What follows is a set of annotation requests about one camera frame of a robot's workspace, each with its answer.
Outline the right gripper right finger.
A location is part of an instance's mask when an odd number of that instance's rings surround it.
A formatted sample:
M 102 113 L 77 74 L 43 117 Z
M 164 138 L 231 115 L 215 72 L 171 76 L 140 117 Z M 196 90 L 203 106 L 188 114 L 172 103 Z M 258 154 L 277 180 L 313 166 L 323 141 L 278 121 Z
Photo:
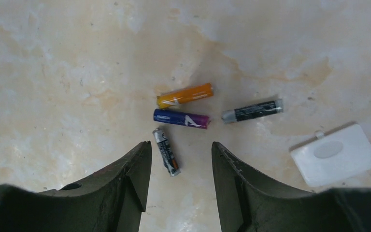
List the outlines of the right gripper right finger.
M 217 208 L 224 232 L 371 232 L 371 188 L 319 193 L 279 182 L 212 144 Z

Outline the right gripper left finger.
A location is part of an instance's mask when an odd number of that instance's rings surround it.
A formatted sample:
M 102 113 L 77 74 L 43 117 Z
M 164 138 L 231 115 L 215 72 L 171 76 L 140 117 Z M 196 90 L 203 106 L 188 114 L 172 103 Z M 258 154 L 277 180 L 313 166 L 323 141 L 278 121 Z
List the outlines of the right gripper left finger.
M 146 211 L 152 147 L 127 154 L 63 188 L 0 185 L 0 232 L 136 232 Z

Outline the black orange AAA battery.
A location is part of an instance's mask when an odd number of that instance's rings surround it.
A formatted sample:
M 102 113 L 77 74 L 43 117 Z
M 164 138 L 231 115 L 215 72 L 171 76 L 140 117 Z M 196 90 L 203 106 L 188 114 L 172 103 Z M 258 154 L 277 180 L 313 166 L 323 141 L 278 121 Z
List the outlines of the black orange AAA battery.
M 161 153 L 163 165 L 166 167 L 170 176 L 177 176 L 181 172 L 181 170 L 174 157 L 173 151 L 171 149 L 171 144 L 164 130 L 161 127 L 156 128 L 153 131 L 153 136 Z

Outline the white battery cover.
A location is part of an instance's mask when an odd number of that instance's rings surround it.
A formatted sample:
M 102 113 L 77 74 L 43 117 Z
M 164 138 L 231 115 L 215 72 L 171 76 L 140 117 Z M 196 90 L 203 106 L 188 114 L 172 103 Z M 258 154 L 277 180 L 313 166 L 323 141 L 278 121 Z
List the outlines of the white battery cover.
M 290 152 L 308 186 L 330 185 L 371 169 L 371 144 L 359 124 L 318 131 L 315 137 Z

